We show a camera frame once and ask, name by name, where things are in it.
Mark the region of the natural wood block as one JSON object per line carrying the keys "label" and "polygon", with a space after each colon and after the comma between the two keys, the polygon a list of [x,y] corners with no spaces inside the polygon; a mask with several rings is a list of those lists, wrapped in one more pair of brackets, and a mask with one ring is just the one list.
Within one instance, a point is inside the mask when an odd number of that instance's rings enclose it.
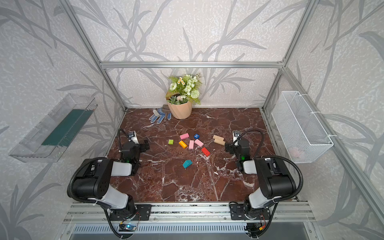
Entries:
{"label": "natural wood block", "polygon": [[224,142],[224,138],[223,138],[223,137],[220,137],[220,136],[217,136],[217,135],[214,135],[214,136],[213,136],[213,139],[214,139],[214,140],[219,140],[219,141],[223,141],[223,142]]}
{"label": "natural wood block", "polygon": [[219,144],[219,145],[222,145],[222,146],[224,146],[224,145],[226,144],[225,141],[218,140],[218,139],[214,139],[214,142],[215,142],[216,144]]}

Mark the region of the red rectangular block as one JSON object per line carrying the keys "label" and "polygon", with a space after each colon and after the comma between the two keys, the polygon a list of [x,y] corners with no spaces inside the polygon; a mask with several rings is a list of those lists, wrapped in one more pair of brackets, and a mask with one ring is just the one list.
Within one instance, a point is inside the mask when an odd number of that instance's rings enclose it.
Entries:
{"label": "red rectangular block", "polygon": [[202,148],[202,152],[206,157],[209,157],[211,155],[211,153],[206,148]]}

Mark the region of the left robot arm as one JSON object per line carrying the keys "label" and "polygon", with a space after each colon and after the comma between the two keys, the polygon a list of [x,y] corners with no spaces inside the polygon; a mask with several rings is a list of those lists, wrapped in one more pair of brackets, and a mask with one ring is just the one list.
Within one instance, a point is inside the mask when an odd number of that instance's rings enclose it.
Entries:
{"label": "left robot arm", "polygon": [[137,173],[140,154],[150,149],[149,141],[143,144],[133,141],[120,147],[121,161],[97,157],[86,159],[73,174],[67,194],[75,201],[101,206],[116,214],[133,216],[137,212],[133,197],[124,194],[110,185],[111,177],[129,177]]}

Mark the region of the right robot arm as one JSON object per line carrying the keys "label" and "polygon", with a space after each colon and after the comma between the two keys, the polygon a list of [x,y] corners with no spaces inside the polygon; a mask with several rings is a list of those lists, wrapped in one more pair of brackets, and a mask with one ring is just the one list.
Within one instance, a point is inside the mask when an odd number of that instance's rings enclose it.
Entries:
{"label": "right robot arm", "polygon": [[225,144],[226,152],[237,157],[239,171],[257,175],[259,188],[248,196],[242,210],[236,210],[235,219],[255,219],[278,202],[294,198],[302,190],[304,177],[300,168],[291,160],[281,156],[250,155],[248,140]]}

